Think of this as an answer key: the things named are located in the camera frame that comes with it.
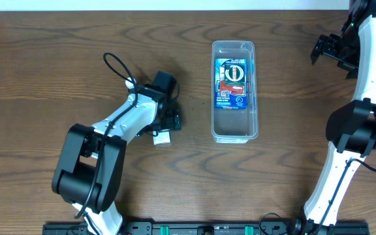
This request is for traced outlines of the white and green medicine box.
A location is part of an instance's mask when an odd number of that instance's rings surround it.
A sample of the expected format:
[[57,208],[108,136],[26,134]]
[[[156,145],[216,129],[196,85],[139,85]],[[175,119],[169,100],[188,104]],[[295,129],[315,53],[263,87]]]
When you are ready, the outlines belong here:
[[159,132],[159,131],[153,131],[153,144],[161,145],[161,144],[170,144],[170,132]]

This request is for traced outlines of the blue Kool Fever box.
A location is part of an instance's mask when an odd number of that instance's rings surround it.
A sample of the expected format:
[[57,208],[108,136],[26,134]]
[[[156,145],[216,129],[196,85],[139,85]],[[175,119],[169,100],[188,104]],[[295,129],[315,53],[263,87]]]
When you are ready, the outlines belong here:
[[[218,91],[219,85],[219,67],[225,63],[241,63],[246,65],[247,69],[247,60],[246,58],[217,58],[215,59],[214,67],[214,79],[213,79],[213,96],[215,101],[215,108],[217,109],[246,109],[247,108],[247,91],[244,96],[237,95],[222,95]],[[249,75],[247,71],[247,86],[249,81]]]

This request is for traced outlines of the red and green medicine box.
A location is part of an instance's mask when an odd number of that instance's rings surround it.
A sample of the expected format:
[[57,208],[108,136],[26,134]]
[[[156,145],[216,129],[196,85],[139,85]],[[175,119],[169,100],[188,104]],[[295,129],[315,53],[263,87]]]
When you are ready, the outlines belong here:
[[225,63],[219,67],[218,91],[222,95],[244,96],[247,91],[247,69],[241,63]]

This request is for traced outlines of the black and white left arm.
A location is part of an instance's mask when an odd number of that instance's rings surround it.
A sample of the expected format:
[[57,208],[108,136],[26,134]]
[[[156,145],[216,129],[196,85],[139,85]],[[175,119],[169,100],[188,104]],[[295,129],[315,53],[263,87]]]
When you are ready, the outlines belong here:
[[53,192],[85,219],[76,224],[49,224],[43,234],[119,234],[123,218],[115,198],[119,191],[127,144],[151,132],[155,144],[168,143],[181,129],[173,91],[176,79],[159,71],[152,84],[127,82],[129,96],[113,114],[91,126],[73,125],[52,180]]

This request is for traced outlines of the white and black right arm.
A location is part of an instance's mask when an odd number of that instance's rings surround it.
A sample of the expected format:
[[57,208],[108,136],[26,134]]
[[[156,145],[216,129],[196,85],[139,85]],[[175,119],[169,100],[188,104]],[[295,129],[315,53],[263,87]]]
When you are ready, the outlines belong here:
[[341,34],[321,35],[310,55],[337,60],[355,78],[351,102],[332,112],[326,125],[328,154],[316,187],[304,204],[304,215],[289,234],[368,234],[364,222],[339,222],[338,210],[359,166],[376,149],[376,0],[350,1]]

